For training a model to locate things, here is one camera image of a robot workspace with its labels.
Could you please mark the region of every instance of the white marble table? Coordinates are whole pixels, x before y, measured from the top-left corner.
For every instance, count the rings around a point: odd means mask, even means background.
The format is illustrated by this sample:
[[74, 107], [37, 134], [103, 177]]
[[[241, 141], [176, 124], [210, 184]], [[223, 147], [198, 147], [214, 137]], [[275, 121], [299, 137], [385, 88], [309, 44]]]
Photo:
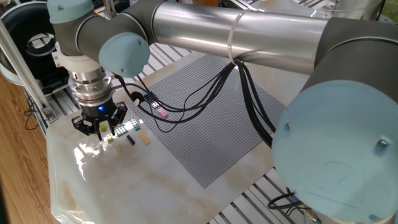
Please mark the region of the white marble table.
[[[145, 79], [151, 86], [203, 54], [192, 53]], [[288, 105], [308, 76], [249, 65], [257, 84]], [[125, 101], [117, 91], [114, 101]], [[271, 149], [255, 147], [239, 162], [203, 189], [154, 134], [141, 129], [152, 144], [126, 138], [111, 144], [76, 131], [71, 114], [53, 123], [47, 132], [52, 213], [60, 223], [169, 223], [205, 224], [273, 167]], [[131, 110], [125, 121], [131, 116]], [[120, 145], [122, 152], [116, 150]]]

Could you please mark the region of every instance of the black cable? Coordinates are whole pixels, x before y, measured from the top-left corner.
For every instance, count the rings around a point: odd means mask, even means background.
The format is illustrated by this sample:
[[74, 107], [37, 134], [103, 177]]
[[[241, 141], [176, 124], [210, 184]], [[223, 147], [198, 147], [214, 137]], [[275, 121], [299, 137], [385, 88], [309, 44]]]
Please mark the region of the black cable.
[[289, 217], [296, 209], [299, 209], [299, 208], [295, 207], [295, 208], [291, 209], [290, 213], [286, 213], [286, 215]]
[[138, 75], [137, 76], [138, 77], [138, 80], [141, 82], [141, 84], [145, 87], [145, 89], [148, 91], [148, 92], [150, 92], [149, 91], [149, 89], [148, 89], [148, 87], [145, 85], [145, 83], [142, 81], [142, 79], [141, 79], [141, 77]]
[[206, 97], [210, 94], [210, 91], [213, 89], [213, 86], [214, 86], [215, 83], [218, 81], [218, 79], [221, 78], [222, 76], [229, 75], [229, 74], [232, 72], [232, 69], [233, 69], [233, 68], [234, 68], [234, 65], [233, 65], [232, 63], [228, 64], [227, 66], [225, 66], [225, 68], [224, 68], [219, 74], [217, 74], [217, 75], [216, 75], [215, 77], [213, 77], [210, 81], [208, 81], [202, 88], [204, 88], [205, 86], [207, 86], [208, 84], [210, 84], [214, 79], [217, 78], [217, 80], [213, 83], [212, 87], [209, 89], [209, 91], [206, 93], [206, 95], [202, 98], [202, 100], [200, 100], [197, 104], [193, 105], [193, 106], [190, 107], [190, 108], [186, 108], [185, 110], [184, 110], [184, 109], [181, 109], [181, 108], [175, 108], [175, 107], [173, 107], [173, 106], [170, 106], [170, 105], [168, 105], [168, 104], [166, 104], [166, 103], [160, 101], [159, 99], [156, 99], [156, 102], [157, 102], [160, 106], [162, 106], [163, 108], [165, 108], [165, 110], [167, 110], [167, 111], [169, 111], [169, 112], [179, 112], [179, 113], [182, 113], [183, 111], [197, 110], [197, 109], [199, 109], [199, 108], [201, 108], [201, 107], [203, 106], [203, 105], [200, 105], [200, 103], [202, 103], [202, 102], [206, 99]]
[[277, 201], [283, 199], [283, 198], [287, 198], [287, 197], [291, 197], [293, 196], [293, 194], [284, 194], [281, 196], [278, 196], [274, 199], [272, 199], [271, 201], [269, 201], [267, 207], [268, 209], [273, 209], [273, 210], [278, 210], [278, 209], [286, 209], [286, 208], [293, 208], [293, 207], [297, 207], [299, 205], [302, 205], [303, 202], [293, 202], [287, 205], [274, 205]]
[[210, 97], [207, 99], [206, 103], [199, 109], [199, 111], [197, 111], [194, 115], [192, 115], [191, 117], [189, 117], [189, 118], [187, 118], [187, 119], [183, 119], [183, 120], [181, 120], [181, 121], [170, 121], [170, 120], [167, 120], [167, 119], [160, 118], [160, 117], [158, 117], [158, 116], [154, 116], [154, 115], [151, 114], [150, 112], [146, 111], [141, 105], [139, 105], [138, 108], [139, 108], [140, 110], [142, 110], [145, 114], [147, 114], [147, 115], [149, 115], [149, 116], [151, 116], [151, 117], [153, 117], [153, 118], [156, 118], [156, 119], [158, 119], [159, 121], [163, 121], [163, 122], [170, 123], [170, 124], [179, 124], [179, 123], [185, 123], [185, 122], [191, 121], [192, 119], [194, 119], [194, 118], [196, 118], [197, 116], [199, 116], [200, 113], [203, 112], [203, 110], [208, 106], [208, 104], [211, 103], [211, 102], [215, 99], [215, 97], [220, 93], [222, 87], [223, 87], [224, 84], [225, 84], [226, 78], [227, 78], [227, 77], [220, 79], [221, 81], [220, 81], [219, 83], [217, 83], [214, 92], [213, 92], [213, 93], [210, 95]]
[[30, 118], [34, 115], [33, 113], [36, 113], [36, 112], [37, 112], [36, 110], [33, 109], [34, 103], [30, 103], [30, 99], [31, 99], [31, 98], [32, 98], [31, 96], [28, 97], [28, 99], [27, 99], [27, 104], [29, 105], [29, 108], [28, 108], [27, 111], [24, 111], [24, 116], [27, 117], [26, 123], [25, 123], [25, 129], [28, 130], [28, 131], [36, 130], [36, 129], [39, 127], [38, 124], [36, 124], [36, 127], [34, 127], [34, 128], [28, 128], [28, 127], [27, 127]]
[[[190, 96], [188, 96], [188, 98], [185, 99], [183, 108], [176, 108], [176, 107], [170, 106], [170, 105], [160, 101], [157, 97], [153, 97], [155, 99], [155, 101], [161, 107], [163, 107], [165, 110], [168, 110], [170, 112], [183, 113], [182, 117], [178, 121], [171, 121], [171, 120], [168, 120], [168, 119], [163, 119], [161, 117], [155, 116], [153, 114], [153, 110], [152, 110], [151, 105], [149, 105], [150, 106], [150, 112], [145, 110], [141, 105], [139, 105], [138, 108], [140, 110], [142, 110], [148, 116], [154, 118], [155, 121], [156, 121], [156, 124], [157, 124], [158, 120], [159, 121], [163, 121], [165, 123], [171, 123], [171, 124], [180, 124], [180, 123], [185, 123], [185, 122], [191, 121], [192, 119], [194, 119], [197, 116], [199, 116], [203, 112], [203, 110], [217, 97], [217, 95], [222, 90], [227, 78], [229, 77], [229, 74], [232, 72], [234, 67], [235, 67], [235, 64], [233, 64], [233, 63], [230, 63], [227, 66], [225, 66], [225, 68], [219, 74], [217, 74], [215, 77], [213, 77], [210, 81], [208, 81], [205, 85], [203, 85], [199, 90], [193, 92]], [[262, 140], [269, 147], [271, 147], [272, 146], [272, 137], [265, 130], [263, 125], [261, 124], [261, 122], [259, 120], [259, 117], [257, 116], [257, 113], [266, 122], [266, 124], [271, 128], [272, 131], [275, 131], [275, 127], [272, 124], [272, 122], [270, 121], [267, 113], [265, 112], [264, 107], [262, 106], [262, 103], [261, 103], [261, 101], [260, 101], [260, 99], [258, 97], [258, 94], [257, 94], [257, 91], [256, 91], [256, 87], [255, 87], [254, 82], [253, 82], [253, 80], [251, 78], [251, 74], [250, 74], [248, 68], [241, 62], [238, 62], [238, 68], [239, 68], [239, 75], [240, 75], [241, 83], [242, 83], [242, 91], [243, 91], [243, 95], [244, 95], [244, 102], [245, 102], [246, 109], [248, 111], [248, 115], [250, 117], [250, 120], [251, 120], [254, 128], [256, 129], [257, 133], [262, 138]], [[115, 75], [115, 77], [119, 79], [119, 81], [122, 84], [122, 87], [127, 92], [129, 97], [131, 98], [131, 94], [128, 92], [128, 90], [126, 88], [126, 84], [125, 84], [123, 78], [121, 78], [118, 75]], [[201, 89], [203, 89], [204, 87], [209, 85], [212, 81], [214, 81], [214, 82], [213, 82], [212, 86], [210, 87], [210, 89], [207, 91], [206, 95], [197, 104], [193, 105], [190, 108], [186, 108], [187, 100], [193, 94], [197, 93], [198, 91], [200, 91]], [[154, 96], [154, 94], [149, 91], [148, 87], [146, 87], [145, 83], [141, 79], [140, 79], [140, 82], [145, 87], [144, 92]], [[186, 111], [193, 111], [193, 110], [198, 110], [198, 111], [194, 115], [189, 117], [189, 118], [186, 118], [186, 119], [183, 118], [185, 116], [185, 112]]]
[[[197, 92], [199, 92], [200, 90], [202, 90], [204, 87], [206, 87], [206, 86], [207, 86], [211, 81], [213, 81], [215, 78], [219, 78], [218, 75], [215, 76], [214, 78], [212, 78], [210, 81], [208, 81], [205, 85], [203, 85], [202, 87], [200, 87], [199, 89], [197, 89], [196, 91], [194, 91], [193, 93], [191, 93], [191, 94], [185, 99], [185, 101], [184, 101], [184, 106], [183, 106], [183, 111], [182, 111], [182, 115], [181, 115], [181, 118], [179, 119], [179, 121], [181, 121], [181, 120], [183, 119], [184, 115], [185, 115], [185, 112], [186, 112], [185, 107], [186, 107], [186, 105], [187, 105], [188, 99], [189, 99], [191, 96], [193, 96], [194, 94], [196, 94]], [[208, 92], [207, 92], [207, 94], [205, 95], [205, 97], [204, 97], [199, 103], [197, 103], [196, 105], [200, 104], [200, 103], [207, 97], [207, 95], [209, 94], [209, 92], [211, 91], [211, 89], [213, 89], [214, 84], [213, 84], [213, 85], [211, 86], [211, 88], [208, 90]], [[154, 115], [154, 114], [153, 114], [153, 111], [152, 111], [152, 107], [151, 107], [151, 105], [150, 105], [149, 102], [148, 102], [148, 104], [149, 104], [149, 107], [150, 107], [150, 112], [152, 113], [152, 115]], [[175, 124], [174, 127], [172, 127], [170, 130], [164, 131], [164, 130], [162, 130], [162, 129], [160, 128], [159, 124], [157, 123], [156, 118], [154, 118], [154, 120], [155, 120], [155, 124], [156, 124], [157, 128], [158, 128], [160, 131], [162, 131], [163, 133], [169, 133], [169, 132], [173, 131], [173, 130], [177, 127], [177, 125], [178, 125], [178, 123], [177, 123], [177, 124]]]
[[272, 124], [272, 122], [271, 122], [271, 120], [269, 119], [269, 117], [268, 117], [266, 111], [264, 110], [264, 107], [262, 106], [261, 100], [260, 100], [259, 95], [258, 95], [257, 90], [256, 90], [256, 86], [254, 85], [253, 79], [251, 78], [251, 74], [250, 74], [249, 69], [248, 69], [247, 66], [245, 66], [245, 64], [243, 64], [243, 63], [241, 63], [241, 66], [243, 67], [244, 71], [246, 72], [246, 76], [248, 77], [248, 80], [249, 80], [249, 83], [250, 83], [250, 86], [251, 86], [251, 90], [252, 90], [252, 92], [253, 92], [253, 96], [254, 96], [254, 98], [256, 99], [257, 105], [258, 105], [258, 107], [260, 108], [260, 111], [261, 111], [263, 117], [265, 118], [264, 121], [266, 122], [266, 124], [268, 125], [268, 127], [271, 128], [271, 131], [272, 131], [273, 133], [276, 132], [275, 126]]
[[239, 68], [239, 74], [241, 77], [241, 84], [242, 84], [242, 91], [243, 91], [243, 98], [244, 102], [246, 105], [246, 109], [248, 111], [250, 120], [254, 126], [254, 129], [257, 131], [258, 135], [260, 135], [261, 139], [269, 146], [272, 146], [272, 137], [269, 135], [269, 133], [264, 129], [262, 126], [261, 122], [259, 121], [259, 118], [257, 117], [257, 114], [254, 110], [253, 107], [253, 100], [251, 97], [251, 92], [249, 89], [248, 81], [246, 79], [246, 72], [243, 69], [243, 64], [241, 62], [238, 62], [238, 68]]
[[293, 207], [289, 208], [289, 209], [286, 211], [286, 215], [289, 214], [289, 212], [291, 211], [291, 209], [293, 209]]
[[379, 21], [379, 20], [380, 20], [380, 16], [381, 16], [381, 13], [383, 12], [384, 5], [386, 4], [386, 1], [387, 1], [387, 0], [383, 0], [383, 2], [381, 3], [381, 7], [380, 7], [380, 11], [379, 11], [379, 15], [377, 15], [377, 19], [376, 19], [376, 21]]

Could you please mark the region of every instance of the black circular device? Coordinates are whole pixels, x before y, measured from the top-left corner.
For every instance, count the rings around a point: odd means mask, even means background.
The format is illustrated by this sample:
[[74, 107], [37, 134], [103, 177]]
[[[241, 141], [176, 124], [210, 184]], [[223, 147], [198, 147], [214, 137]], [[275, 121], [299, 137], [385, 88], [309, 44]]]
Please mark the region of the black circular device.
[[[35, 79], [44, 87], [65, 83], [67, 70], [57, 68], [51, 56], [55, 49], [55, 32], [45, 2], [18, 5], [7, 11], [2, 21]], [[0, 51], [0, 63], [16, 74], [3, 51]]]

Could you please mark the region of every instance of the green lego brick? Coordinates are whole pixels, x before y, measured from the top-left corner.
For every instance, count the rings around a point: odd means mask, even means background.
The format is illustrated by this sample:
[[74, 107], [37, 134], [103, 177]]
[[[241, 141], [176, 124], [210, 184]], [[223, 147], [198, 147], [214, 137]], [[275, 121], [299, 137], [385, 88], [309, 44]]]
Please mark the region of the green lego brick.
[[141, 130], [141, 128], [138, 125], [138, 122], [134, 118], [130, 118], [129, 121], [132, 124], [132, 126], [134, 127], [134, 130], [136, 130], [136, 131]]
[[101, 131], [101, 132], [105, 132], [106, 131], [106, 126], [105, 125], [100, 125], [99, 126], [99, 130]]
[[124, 127], [123, 124], [120, 124], [119, 126], [117, 126], [114, 129], [115, 134], [117, 135], [117, 137], [122, 136], [123, 134], [126, 134], [128, 132], [128, 130]]

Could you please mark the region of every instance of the lego brick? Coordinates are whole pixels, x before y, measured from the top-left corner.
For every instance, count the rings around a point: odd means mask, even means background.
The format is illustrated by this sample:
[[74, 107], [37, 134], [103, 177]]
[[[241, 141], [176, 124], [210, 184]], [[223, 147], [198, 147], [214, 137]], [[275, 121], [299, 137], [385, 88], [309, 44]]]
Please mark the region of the lego brick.
[[164, 108], [159, 108], [157, 109], [157, 112], [159, 112], [159, 114], [161, 115], [161, 117], [163, 117], [164, 119], [167, 119], [169, 117], [168, 112], [164, 109]]
[[99, 126], [99, 130], [101, 131], [101, 132], [105, 132], [106, 131], [106, 126], [105, 125], [100, 125]]
[[117, 135], [117, 137], [123, 136], [123, 134], [126, 134], [128, 132], [128, 130], [124, 127], [123, 124], [120, 124], [119, 126], [117, 126], [114, 129], [115, 134]]
[[132, 137], [131, 137], [130, 135], [127, 135], [127, 139], [129, 140], [129, 142], [130, 142], [132, 145], [135, 145], [135, 144], [136, 144], [136, 142], [132, 139]]
[[129, 121], [134, 127], [134, 130], [139, 131], [141, 129], [140, 126], [138, 125], [138, 122], [134, 118], [130, 118]]
[[118, 152], [123, 152], [122, 147], [121, 147], [120, 145], [117, 145], [117, 146], [116, 146], [116, 150], [117, 150]]
[[142, 141], [144, 142], [145, 145], [149, 145], [149, 144], [150, 144], [150, 140], [149, 140], [149, 138], [147, 137], [147, 135], [145, 134], [145, 132], [140, 131], [140, 132], [138, 133], [138, 135], [139, 135], [139, 137], [142, 139]]

